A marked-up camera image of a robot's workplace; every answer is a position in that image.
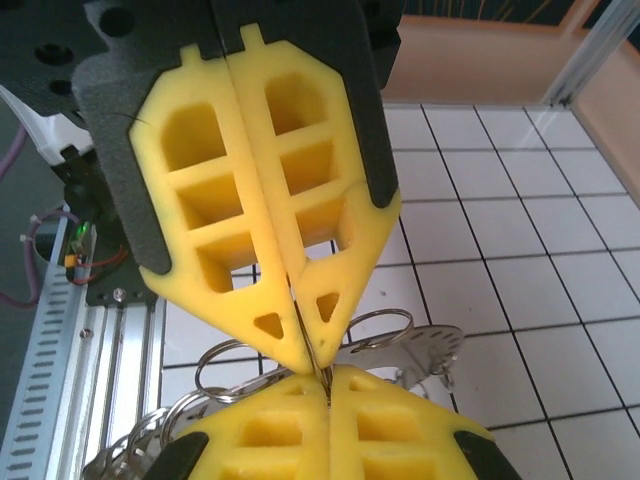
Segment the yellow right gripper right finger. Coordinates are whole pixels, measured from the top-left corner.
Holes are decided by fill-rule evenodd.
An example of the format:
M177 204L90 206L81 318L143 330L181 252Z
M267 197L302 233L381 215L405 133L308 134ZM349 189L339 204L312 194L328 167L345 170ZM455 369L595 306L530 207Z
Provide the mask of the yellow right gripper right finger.
M518 479L477 422L354 366L334 369L331 479Z

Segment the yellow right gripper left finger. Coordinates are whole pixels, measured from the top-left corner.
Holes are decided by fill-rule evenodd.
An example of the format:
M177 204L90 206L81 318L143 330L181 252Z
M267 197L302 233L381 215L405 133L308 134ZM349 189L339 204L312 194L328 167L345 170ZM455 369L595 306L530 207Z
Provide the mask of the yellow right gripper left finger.
M329 409L313 375L293 375L182 430L151 479L327 479Z

